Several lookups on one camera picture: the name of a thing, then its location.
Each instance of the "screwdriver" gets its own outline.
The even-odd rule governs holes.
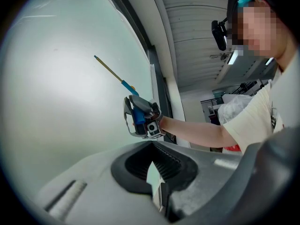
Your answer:
[[[94,58],[97,59],[97,61],[100,62],[108,71],[110,71],[111,74],[114,75],[121,82],[121,84],[125,88],[127,88],[133,95],[139,96],[139,94],[137,93],[137,91],[133,86],[130,86],[127,82],[125,82],[125,80],[122,80],[118,75],[116,75],[99,57],[94,55]]]

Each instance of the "sleeve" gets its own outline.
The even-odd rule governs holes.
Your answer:
[[[270,83],[253,97],[240,114],[223,125],[242,153],[248,145],[260,143],[272,134],[269,92]]]

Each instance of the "blue handle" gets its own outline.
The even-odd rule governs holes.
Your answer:
[[[138,108],[133,108],[133,114],[135,115],[135,124],[144,124],[146,122],[144,113]]]
[[[125,88],[127,88],[133,95],[139,96],[136,90],[134,90],[127,82],[124,80],[121,82]]]

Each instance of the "metal rod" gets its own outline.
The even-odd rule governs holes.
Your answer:
[[[112,75],[114,75],[120,82],[122,82],[123,80],[120,79],[120,77],[118,75],[116,75],[99,57],[97,57],[96,55],[94,56],[95,59],[97,59],[98,62],[100,62],[108,71],[111,72]]]

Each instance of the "ceiling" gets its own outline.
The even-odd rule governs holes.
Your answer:
[[[258,78],[268,79],[275,67],[249,51],[233,65],[221,61],[211,22],[226,18],[228,0],[163,0],[169,18],[177,61],[180,92],[212,90]]]

